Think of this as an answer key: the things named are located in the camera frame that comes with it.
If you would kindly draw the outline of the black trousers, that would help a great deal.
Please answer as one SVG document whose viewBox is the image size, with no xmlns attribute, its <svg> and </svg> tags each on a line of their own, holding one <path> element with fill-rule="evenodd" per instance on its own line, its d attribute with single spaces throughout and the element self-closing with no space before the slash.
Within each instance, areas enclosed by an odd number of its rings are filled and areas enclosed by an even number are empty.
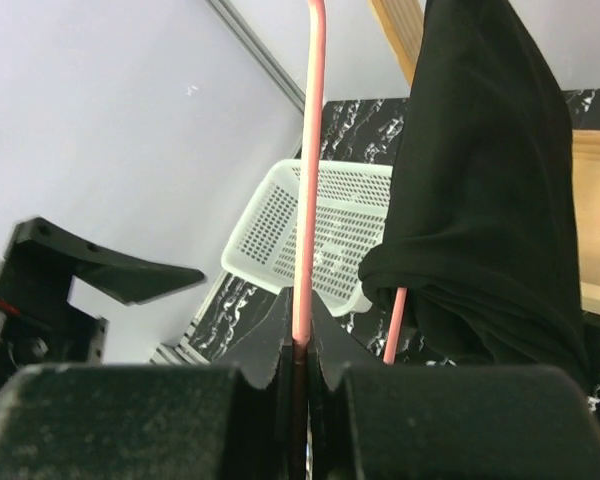
<svg viewBox="0 0 600 480">
<path fill-rule="evenodd" d="M 431 1 L 382 242 L 360 264 L 383 309 L 455 361 L 543 363 L 586 382 L 572 125 L 506 1 Z"/>
</svg>

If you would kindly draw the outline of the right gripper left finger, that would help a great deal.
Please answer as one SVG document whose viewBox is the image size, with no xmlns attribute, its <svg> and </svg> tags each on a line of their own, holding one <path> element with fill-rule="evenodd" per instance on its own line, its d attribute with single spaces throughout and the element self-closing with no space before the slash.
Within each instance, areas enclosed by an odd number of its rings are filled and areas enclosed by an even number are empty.
<svg viewBox="0 0 600 480">
<path fill-rule="evenodd" d="M 34 365 L 0 390 L 0 479 L 301 479 L 291 304 L 215 362 Z"/>
</svg>

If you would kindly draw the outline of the pink wire hanger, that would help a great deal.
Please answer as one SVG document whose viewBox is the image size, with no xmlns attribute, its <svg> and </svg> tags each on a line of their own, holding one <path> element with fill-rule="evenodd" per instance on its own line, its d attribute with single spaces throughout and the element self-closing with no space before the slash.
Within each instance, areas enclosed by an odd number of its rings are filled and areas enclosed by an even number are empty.
<svg viewBox="0 0 600 480">
<path fill-rule="evenodd" d="M 297 207 L 292 340 L 297 354 L 312 354 L 323 364 L 347 366 L 363 361 L 361 347 L 338 327 L 337 317 L 330 313 L 312 282 L 327 27 L 324 2 L 311 1 L 308 7 L 310 40 Z"/>
</svg>

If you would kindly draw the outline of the aluminium corner post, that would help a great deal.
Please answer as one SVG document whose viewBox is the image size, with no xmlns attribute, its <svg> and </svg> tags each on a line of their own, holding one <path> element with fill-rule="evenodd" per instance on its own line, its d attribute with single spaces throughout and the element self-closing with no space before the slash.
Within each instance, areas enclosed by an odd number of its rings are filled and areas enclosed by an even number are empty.
<svg viewBox="0 0 600 480">
<path fill-rule="evenodd" d="M 305 94 L 282 68 L 239 11 L 229 0 L 207 0 L 226 27 L 266 71 L 277 87 L 300 112 L 304 111 Z"/>
</svg>

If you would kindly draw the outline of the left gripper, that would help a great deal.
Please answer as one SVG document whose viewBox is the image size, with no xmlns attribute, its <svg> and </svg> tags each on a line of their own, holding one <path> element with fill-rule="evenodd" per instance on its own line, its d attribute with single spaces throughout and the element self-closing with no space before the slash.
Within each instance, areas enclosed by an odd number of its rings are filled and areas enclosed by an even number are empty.
<svg viewBox="0 0 600 480">
<path fill-rule="evenodd" d="M 18 223 L 0 260 L 0 387 L 32 364 L 101 363 L 108 322 L 70 304 L 76 279 L 129 306 L 205 275 L 104 248 L 42 217 Z"/>
</svg>

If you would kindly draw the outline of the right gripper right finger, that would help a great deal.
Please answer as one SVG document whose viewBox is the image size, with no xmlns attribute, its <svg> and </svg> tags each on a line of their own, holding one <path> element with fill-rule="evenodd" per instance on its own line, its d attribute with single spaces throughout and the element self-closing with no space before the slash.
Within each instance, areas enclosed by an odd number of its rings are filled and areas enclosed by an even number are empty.
<svg viewBox="0 0 600 480">
<path fill-rule="evenodd" d="M 316 479 L 600 479 L 600 425 L 547 366 L 384 364 L 319 297 L 308 350 Z"/>
</svg>

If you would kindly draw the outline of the black marbled mat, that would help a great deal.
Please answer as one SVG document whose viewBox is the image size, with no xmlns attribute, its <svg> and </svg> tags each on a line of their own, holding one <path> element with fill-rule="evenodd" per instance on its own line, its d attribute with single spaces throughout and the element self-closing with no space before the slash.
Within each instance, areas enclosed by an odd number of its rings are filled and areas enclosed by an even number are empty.
<svg viewBox="0 0 600 480">
<path fill-rule="evenodd" d="M 600 130 L 600 89 L 565 94 L 577 129 Z M 404 125 L 404 98 L 332 101 L 323 109 L 321 153 L 327 159 L 391 165 Z M 213 287 L 200 314 L 176 346 L 187 363 L 206 364 L 224 354 L 267 313 L 274 295 L 224 274 Z M 597 386 L 590 400 L 600 414 L 600 317 L 587 315 L 587 349 Z M 339 318 L 341 326 L 373 354 L 384 352 L 389 316 L 373 308 Z"/>
</svg>

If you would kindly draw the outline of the white plastic basket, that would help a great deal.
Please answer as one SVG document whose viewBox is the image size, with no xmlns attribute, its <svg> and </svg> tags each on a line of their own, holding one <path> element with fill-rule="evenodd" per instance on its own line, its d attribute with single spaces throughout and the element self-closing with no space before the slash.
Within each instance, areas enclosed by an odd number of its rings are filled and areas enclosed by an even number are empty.
<svg viewBox="0 0 600 480">
<path fill-rule="evenodd" d="M 294 280 L 300 167 L 286 159 L 269 170 L 221 257 L 224 270 L 273 294 Z M 335 317 L 371 307 L 358 267 L 382 240 L 391 175 L 389 165 L 320 163 L 312 282 Z"/>
</svg>

